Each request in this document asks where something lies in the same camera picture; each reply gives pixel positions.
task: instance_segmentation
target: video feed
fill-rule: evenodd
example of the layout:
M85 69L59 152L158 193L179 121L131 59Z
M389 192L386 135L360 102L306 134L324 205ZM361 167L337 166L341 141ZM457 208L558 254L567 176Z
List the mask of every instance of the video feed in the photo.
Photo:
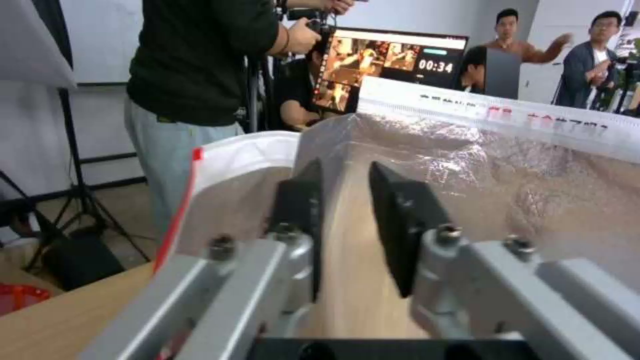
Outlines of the video feed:
M323 79L360 86L365 76L380 76L388 42L334 37Z
M342 113L346 110L350 93L351 86L325 80L320 84L316 94L316 104Z
M450 88L467 37L366 29L335 29L314 87L314 104L356 111L366 76Z
M389 45L385 67L413 71L420 53L420 46L394 42Z

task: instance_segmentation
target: red stripe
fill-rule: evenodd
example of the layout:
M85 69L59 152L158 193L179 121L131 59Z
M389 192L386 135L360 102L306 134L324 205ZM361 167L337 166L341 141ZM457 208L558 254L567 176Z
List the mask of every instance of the red stripe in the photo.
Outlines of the red stripe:
M154 264L154 274L162 267L162 265L170 255L169 253L171 251L171 248L173 247L175 237L178 235L178 228L180 226L180 223L182 222L182 219L184 218L184 213L189 207L189 202L193 193L193 185L196 178L196 163L200 160L202 160L202 148L197 147L196 149L193 149L193 159L191 161L191 171L189 173L189 183L187 185L187 191L184 193L182 202L180 203L180 207L178 208L178 212L173 216L171 226L169 227L169 231L167 232L167 234L164 236L162 246L160 246L160 249L158 250L156 263Z

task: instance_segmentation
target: bolt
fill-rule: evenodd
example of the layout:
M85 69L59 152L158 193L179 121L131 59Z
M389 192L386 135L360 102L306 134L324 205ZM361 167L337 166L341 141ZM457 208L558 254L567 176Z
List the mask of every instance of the bolt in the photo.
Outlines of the bolt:
M453 247L459 244L462 237L462 228L452 224L438 226L436 242L443 247Z
M236 253L236 242L227 234L213 240L209 245L209 257L216 261L227 261Z
M537 251L533 241L514 234L507 236L504 246L522 261L531 260Z
M293 244L300 235L300 230L294 225L282 222L275 228L276 240L285 243L287 245Z

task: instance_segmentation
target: wrist bracelet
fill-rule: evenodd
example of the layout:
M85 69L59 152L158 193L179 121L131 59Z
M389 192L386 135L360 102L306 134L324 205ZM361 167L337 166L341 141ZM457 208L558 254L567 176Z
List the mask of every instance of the wrist bracelet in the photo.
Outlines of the wrist bracelet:
M282 48L282 50L280 50L279 54L286 53L287 52L287 48L289 47L289 41L291 39L291 36L289 35L289 29L285 28L285 33L287 34L287 41L285 41L284 47Z

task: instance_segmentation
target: man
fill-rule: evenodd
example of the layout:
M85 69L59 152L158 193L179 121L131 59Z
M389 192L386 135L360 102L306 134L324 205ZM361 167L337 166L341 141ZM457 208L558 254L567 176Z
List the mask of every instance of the man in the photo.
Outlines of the man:
M589 29L591 39L574 47L564 59L556 105L585 109L589 95L595 89L615 86L616 53L607 49L607 44L621 25L622 16L614 11L601 13L593 19Z
M498 39L486 44L486 47L513 53L522 58L523 63L550 63L562 52L563 47L572 41L571 34L561 35L555 39L546 51L538 50L526 41L516 40L518 32L518 11L505 9L498 13L495 20L495 32Z
M456 89L464 92L482 94L484 92L484 73L486 72L486 47L476 46L465 54L460 65L460 76Z
M313 96L328 41L329 34L323 35L305 59L288 63L287 71L276 79L275 93L280 118L289 128L299 129L320 119L313 105Z
M290 0L343 13L350 0ZM320 39L302 19L278 23L273 0L143 0L125 125L147 177L159 235L186 187L195 147L242 133L244 57L306 54Z

